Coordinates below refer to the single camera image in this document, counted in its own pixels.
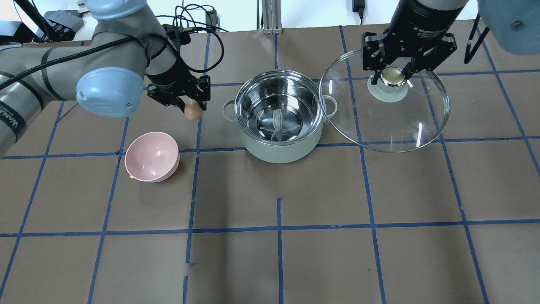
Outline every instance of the screw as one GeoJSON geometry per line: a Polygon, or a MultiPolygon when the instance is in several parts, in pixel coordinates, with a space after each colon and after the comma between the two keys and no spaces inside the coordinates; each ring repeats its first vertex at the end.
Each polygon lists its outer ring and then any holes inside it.
{"type": "Polygon", "coordinates": [[[523,25],[523,22],[518,20],[518,21],[512,22],[510,27],[513,28],[513,29],[517,29],[517,28],[521,27],[522,25],[523,25]]]}

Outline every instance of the pot handle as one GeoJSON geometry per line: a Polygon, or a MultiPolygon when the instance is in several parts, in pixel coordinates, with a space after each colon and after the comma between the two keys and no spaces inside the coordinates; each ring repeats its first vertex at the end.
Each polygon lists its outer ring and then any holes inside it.
{"type": "Polygon", "coordinates": [[[328,114],[328,118],[332,118],[334,117],[334,115],[336,114],[337,112],[337,109],[338,109],[338,102],[336,101],[336,99],[334,99],[332,96],[328,96],[328,95],[323,95],[324,99],[326,100],[330,100],[333,104],[334,104],[334,111],[330,114],[328,114]]]}
{"type": "Polygon", "coordinates": [[[225,115],[225,108],[227,108],[232,103],[234,103],[234,100],[229,100],[223,105],[223,112],[222,112],[223,118],[225,118],[228,121],[234,121],[234,118],[230,119],[229,117],[227,117],[227,115],[225,115]]]}

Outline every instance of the transparent lid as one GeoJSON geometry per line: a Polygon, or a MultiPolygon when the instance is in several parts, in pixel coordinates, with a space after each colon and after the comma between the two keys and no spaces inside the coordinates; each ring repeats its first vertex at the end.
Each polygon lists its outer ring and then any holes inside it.
{"type": "Polygon", "coordinates": [[[336,59],[324,73],[319,93],[321,102],[331,96],[333,106],[321,105],[326,119],[345,138],[362,147],[388,153],[421,148],[442,132],[448,121],[448,94],[431,71],[415,73],[405,80],[403,62],[365,76],[362,50],[336,59]]]}

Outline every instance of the pink bowl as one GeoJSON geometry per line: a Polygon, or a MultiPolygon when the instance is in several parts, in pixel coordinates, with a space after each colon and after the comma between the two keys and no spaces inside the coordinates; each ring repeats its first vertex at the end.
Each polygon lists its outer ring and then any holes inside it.
{"type": "Polygon", "coordinates": [[[174,138],[163,132],[139,136],[126,152],[127,172],[136,180],[155,183],[169,178],[178,168],[180,154],[174,138]]]}

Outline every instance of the egg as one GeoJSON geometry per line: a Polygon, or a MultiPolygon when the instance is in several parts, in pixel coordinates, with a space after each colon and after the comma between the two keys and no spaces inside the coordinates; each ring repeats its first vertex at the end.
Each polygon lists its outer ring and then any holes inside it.
{"type": "Polygon", "coordinates": [[[187,120],[196,121],[203,115],[203,111],[197,101],[190,99],[186,102],[184,114],[186,115],[187,120]]]}

